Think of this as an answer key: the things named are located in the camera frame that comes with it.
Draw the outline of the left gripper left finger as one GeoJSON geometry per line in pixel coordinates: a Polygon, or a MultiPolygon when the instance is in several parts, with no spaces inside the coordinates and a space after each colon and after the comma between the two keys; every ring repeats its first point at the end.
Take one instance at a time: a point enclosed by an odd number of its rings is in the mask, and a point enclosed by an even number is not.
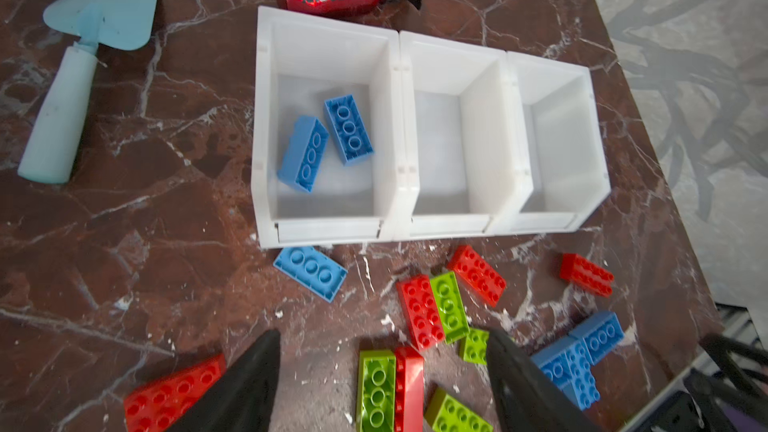
{"type": "Polygon", "coordinates": [[[267,431],[280,372],[280,332],[265,331],[177,419],[171,431],[267,431]]]}

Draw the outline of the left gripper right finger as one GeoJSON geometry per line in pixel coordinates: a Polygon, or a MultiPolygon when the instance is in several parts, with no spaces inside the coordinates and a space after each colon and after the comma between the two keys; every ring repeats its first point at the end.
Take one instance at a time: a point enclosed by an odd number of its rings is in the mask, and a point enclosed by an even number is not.
{"type": "Polygon", "coordinates": [[[501,329],[491,329],[487,369],[502,431],[598,431],[501,329]]]}

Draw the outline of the blue lego T stem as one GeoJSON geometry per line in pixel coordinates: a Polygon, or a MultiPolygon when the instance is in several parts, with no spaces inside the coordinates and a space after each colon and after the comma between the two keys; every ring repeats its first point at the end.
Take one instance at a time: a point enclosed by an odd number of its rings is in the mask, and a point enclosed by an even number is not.
{"type": "Polygon", "coordinates": [[[587,410],[600,400],[583,340],[564,336],[531,359],[580,410],[587,410]]]}

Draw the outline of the blue lego T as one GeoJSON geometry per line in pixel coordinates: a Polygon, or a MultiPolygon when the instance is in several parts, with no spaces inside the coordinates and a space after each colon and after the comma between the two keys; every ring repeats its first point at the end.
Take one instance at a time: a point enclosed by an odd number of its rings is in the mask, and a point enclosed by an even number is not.
{"type": "Polygon", "coordinates": [[[584,342],[592,365],[597,365],[624,338],[618,316],[611,311],[596,312],[574,327],[568,335],[584,342]]]}

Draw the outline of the blue lego diagonal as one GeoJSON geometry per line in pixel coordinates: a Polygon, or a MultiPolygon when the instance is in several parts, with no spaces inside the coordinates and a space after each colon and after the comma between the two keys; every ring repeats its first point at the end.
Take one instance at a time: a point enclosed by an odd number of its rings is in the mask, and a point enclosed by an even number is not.
{"type": "Polygon", "coordinates": [[[293,133],[278,179],[294,190],[311,193],[329,140],[329,132],[316,117],[300,116],[293,133]]]}

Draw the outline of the blue lego horizontal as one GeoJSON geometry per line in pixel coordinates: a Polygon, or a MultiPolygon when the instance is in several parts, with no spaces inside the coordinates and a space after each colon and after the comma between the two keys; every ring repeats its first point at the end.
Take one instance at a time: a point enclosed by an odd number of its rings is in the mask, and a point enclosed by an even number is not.
{"type": "Polygon", "coordinates": [[[324,106],[342,164],[351,166],[368,160],[374,149],[354,97],[331,98],[324,106]]]}

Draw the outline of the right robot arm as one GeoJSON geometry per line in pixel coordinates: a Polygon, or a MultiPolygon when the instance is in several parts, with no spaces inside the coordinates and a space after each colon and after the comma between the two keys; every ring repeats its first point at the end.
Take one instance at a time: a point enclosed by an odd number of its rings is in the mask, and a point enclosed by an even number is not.
{"type": "Polygon", "coordinates": [[[706,335],[700,345],[717,370],[689,368],[625,431],[767,429],[767,351],[718,334],[706,335]]]}

